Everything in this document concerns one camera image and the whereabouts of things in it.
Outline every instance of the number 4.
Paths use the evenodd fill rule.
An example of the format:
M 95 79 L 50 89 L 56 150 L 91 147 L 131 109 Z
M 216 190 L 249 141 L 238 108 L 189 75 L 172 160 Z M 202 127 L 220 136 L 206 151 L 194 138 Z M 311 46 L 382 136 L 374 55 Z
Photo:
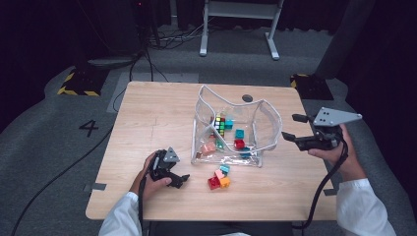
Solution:
M 91 135 L 92 130 L 98 130 L 98 127 L 95 127 L 95 121 L 94 120 L 90 120 L 88 121 L 86 124 L 80 126 L 80 130 L 89 130 L 89 133 L 87 134 L 87 137 L 89 137 Z

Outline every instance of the white metal frame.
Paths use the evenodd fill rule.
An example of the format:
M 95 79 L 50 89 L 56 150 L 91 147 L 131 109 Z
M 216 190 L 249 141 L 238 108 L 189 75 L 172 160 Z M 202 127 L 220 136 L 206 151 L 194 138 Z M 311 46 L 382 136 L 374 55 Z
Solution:
M 272 20 L 270 32 L 266 32 L 270 54 L 273 60 L 279 59 L 278 51 L 273 42 L 276 25 L 281 13 L 284 0 L 278 0 L 277 4 L 257 4 L 257 3 L 238 3 L 238 2 L 217 2 L 206 0 L 204 28 L 200 55 L 207 56 L 209 41 L 209 16 L 214 17 L 235 17 L 235 18 L 254 18 Z

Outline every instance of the hand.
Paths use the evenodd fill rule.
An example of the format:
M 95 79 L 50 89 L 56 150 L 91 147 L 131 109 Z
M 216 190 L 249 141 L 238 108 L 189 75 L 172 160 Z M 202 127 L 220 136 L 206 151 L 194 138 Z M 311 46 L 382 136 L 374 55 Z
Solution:
M 154 154 L 155 152 L 152 153 L 150 156 L 148 156 L 144 164 L 144 169 L 139 172 L 138 176 L 136 176 L 136 179 L 133 182 L 132 187 L 130 188 L 129 192 L 135 193 L 136 195 L 139 194 L 139 185 L 141 184 L 141 180 L 144 177 L 144 174 L 147 171 L 147 168 Z M 171 182 L 172 182 L 171 178 L 168 178 L 168 177 L 153 181 L 148 174 L 147 182 L 145 184 L 145 189 L 144 189 L 143 200 L 144 201 L 148 200 L 157 190 L 159 190 L 162 187 L 166 187 Z
M 349 148 L 348 157 L 343 162 L 339 168 L 339 172 L 343 177 L 343 181 L 357 180 L 366 178 L 365 171 L 363 170 L 361 164 L 358 161 L 355 147 L 352 144 L 349 133 L 347 132 L 346 126 L 344 124 L 340 125 L 342 129 L 343 138 L 347 143 Z M 312 156 L 328 160 L 332 165 L 335 165 L 340 159 L 340 155 L 343 149 L 343 143 L 340 142 L 339 146 L 332 150 L 322 150 L 322 149 L 309 149 L 308 153 Z

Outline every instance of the person's left hand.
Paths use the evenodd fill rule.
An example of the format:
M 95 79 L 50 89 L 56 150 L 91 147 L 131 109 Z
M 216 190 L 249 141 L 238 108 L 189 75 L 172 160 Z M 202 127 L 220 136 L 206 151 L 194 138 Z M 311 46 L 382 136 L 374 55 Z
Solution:
M 144 169 L 142 169 L 138 176 L 136 176 L 135 181 L 132 184 L 131 189 L 129 190 L 129 192 L 135 193 L 136 195 L 139 194 L 139 185 L 141 184 L 141 180 L 144 177 L 145 172 L 147 171 L 147 168 L 150 164 L 150 161 L 152 160 L 153 156 L 154 156 L 155 152 L 152 153 L 150 156 L 148 156 L 147 160 L 145 161 L 144 164 Z M 156 180 L 153 181 L 149 174 L 147 175 L 147 182 L 145 184 L 145 189 L 144 189 L 144 195 L 143 195 L 143 200 L 146 201 L 148 200 L 157 190 L 159 190 L 162 187 L 166 187 L 167 185 L 169 185 L 172 182 L 171 178 L 162 178 L 160 180 Z

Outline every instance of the black base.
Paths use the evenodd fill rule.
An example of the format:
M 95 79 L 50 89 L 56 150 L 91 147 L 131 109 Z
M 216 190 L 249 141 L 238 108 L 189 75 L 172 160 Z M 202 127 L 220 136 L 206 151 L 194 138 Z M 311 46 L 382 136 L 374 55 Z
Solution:
M 108 73 L 109 70 L 97 70 L 95 68 L 86 71 L 74 69 L 65 79 L 58 94 L 100 96 Z
M 315 75 L 294 74 L 290 82 L 298 90 L 301 99 L 334 100 L 326 80 Z

